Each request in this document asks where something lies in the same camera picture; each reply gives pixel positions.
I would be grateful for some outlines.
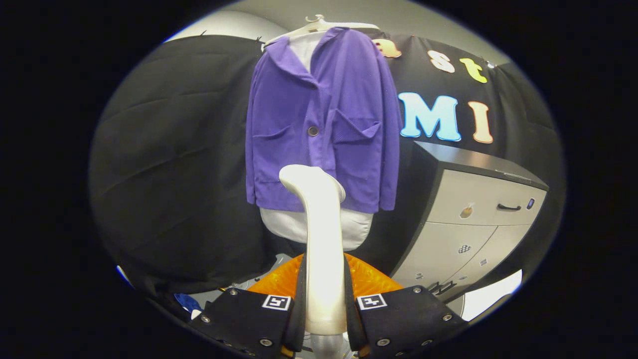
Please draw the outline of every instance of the gray wall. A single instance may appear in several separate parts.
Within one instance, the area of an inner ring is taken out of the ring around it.
[[[407,0],[243,0],[222,10],[261,17],[287,31],[306,25],[305,17],[322,14],[328,22],[365,22],[390,34],[413,34],[458,47],[502,65],[511,60],[487,40],[455,21]]]

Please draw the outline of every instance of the jacket collar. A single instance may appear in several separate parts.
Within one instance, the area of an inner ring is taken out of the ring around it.
[[[331,27],[328,29],[314,49],[313,56],[321,46],[343,34],[347,30],[350,29],[348,27]],[[289,43],[290,38],[288,36],[282,36],[273,41],[269,46],[266,46],[265,51],[268,52],[268,55],[270,55],[275,65],[284,72],[287,72],[298,79],[317,85],[316,79],[308,73],[299,58],[297,58],[297,55],[292,52]]]

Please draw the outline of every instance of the cabinet drawer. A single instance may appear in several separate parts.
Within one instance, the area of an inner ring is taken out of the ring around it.
[[[512,253],[530,227],[529,224],[499,226],[476,255],[461,270],[446,280],[446,282],[453,281],[457,285],[437,298],[446,300],[488,274]]]
[[[473,225],[532,224],[546,191],[478,174],[444,170],[428,222]],[[533,206],[527,209],[530,199]],[[519,210],[499,209],[499,205]]]
[[[442,284],[479,251],[495,230],[496,226],[491,225],[426,222],[392,279],[404,287]]]

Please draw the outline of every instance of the jacket pocket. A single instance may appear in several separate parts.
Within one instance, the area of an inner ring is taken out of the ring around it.
[[[337,172],[368,179],[380,168],[381,122],[351,118],[336,110],[333,119],[333,146]]]
[[[292,125],[273,134],[253,136],[253,166],[257,181],[279,182],[279,171],[286,165],[298,164],[300,157],[301,148]]]

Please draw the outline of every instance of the jacket button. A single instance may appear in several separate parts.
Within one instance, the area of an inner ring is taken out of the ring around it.
[[[319,134],[319,129],[315,126],[312,126],[310,128],[308,128],[308,134],[312,137],[316,136]]]

